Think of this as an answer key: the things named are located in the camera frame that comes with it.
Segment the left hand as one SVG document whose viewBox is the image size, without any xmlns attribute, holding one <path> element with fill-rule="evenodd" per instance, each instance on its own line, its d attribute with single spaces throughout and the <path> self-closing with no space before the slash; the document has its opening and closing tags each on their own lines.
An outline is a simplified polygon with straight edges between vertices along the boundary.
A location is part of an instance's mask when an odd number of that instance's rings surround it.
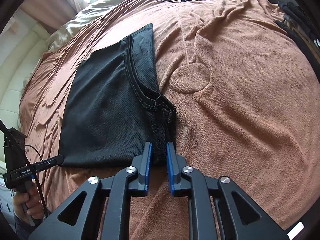
<svg viewBox="0 0 320 240">
<path fill-rule="evenodd" d="M 40 194 L 37 187 L 32 183 L 28 193 L 17 192 L 12 198 L 15 215 L 29 224 L 28 216 L 33 219 L 44 217 L 43 205 L 40 202 Z"/>
</svg>

